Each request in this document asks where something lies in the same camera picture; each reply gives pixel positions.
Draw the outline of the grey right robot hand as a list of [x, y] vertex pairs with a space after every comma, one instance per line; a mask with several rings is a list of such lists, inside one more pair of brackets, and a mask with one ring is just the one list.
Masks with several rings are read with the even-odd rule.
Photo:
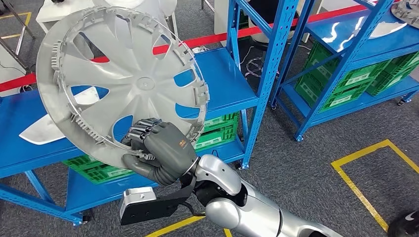
[[143, 157], [124, 154], [124, 165], [164, 186], [186, 174], [198, 160], [185, 135], [174, 124], [156, 118], [138, 120], [121, 143], [145, 151]]

